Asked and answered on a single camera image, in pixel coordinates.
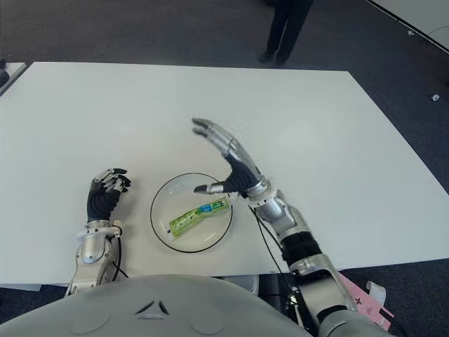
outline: pink paper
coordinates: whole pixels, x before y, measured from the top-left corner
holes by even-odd
[[[354,303],[357,305],[358,312],[371,319],[372,322],[381,326],[385,331],[388,331],[391,323],[380,314],[380,310],[384,310],[391,317],[394,317],[393,314],[382,307],[374,298],[369,296],[363,289],[349,281],[349,279],[342,274],[340,274],[340,279],[348,288],[349,294],[354,299]]]

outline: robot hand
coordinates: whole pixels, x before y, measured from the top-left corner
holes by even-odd
[[[195,192],[204,194],[238,192],[245,194],[255,187],[263,176],[240,143],[222,127],[207,119],[193,118],[193,132],[207,138],[231,165],[232,172],[225,181],[201,185]]]
[[[109,220],[119,202],[120,194],[128,191],[131,181],[124,176],[126,170],[109,168],[97,175],[91,183],[87,199],[87,222]]]

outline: black trousers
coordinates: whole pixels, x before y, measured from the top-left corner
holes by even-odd
[[[277,1],[267,43],[267,53],[278,52],[277,62],[284,63],[290,57],[313,2],[314,0]]]

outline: dark floor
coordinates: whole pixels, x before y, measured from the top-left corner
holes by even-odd
[[[0,6],[0,52],[13,62],[262,67],[255,57],[272,18],[262,0],[1,0]],[[409,37],[363,0],[315,0],[288,67],[351,72],[449,191],[448,54]],[[429,99],[433,93],[438,102]],[[449,260],[345,274],[363,287],[368,279],[385,286],[386,306],[409,336],[449,336]],[[0,289],[0,322],[63,293]]]

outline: metal forearm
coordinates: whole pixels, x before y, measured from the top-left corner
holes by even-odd
[[[322,254],[301,213],[289,205],[269,180],[247,192],[248,203],[276,232],[283,257],[296,276],[316,327],[333,310],[356,310],[329,258]]]
[[[76,252],[76,271],[66,296],[111,280],[116,249],[110,239],[120,237],[120,234],[120,229],[111,225],[108,220],[91,221],[85,226],[85,230],[78,236],[81,245]]]

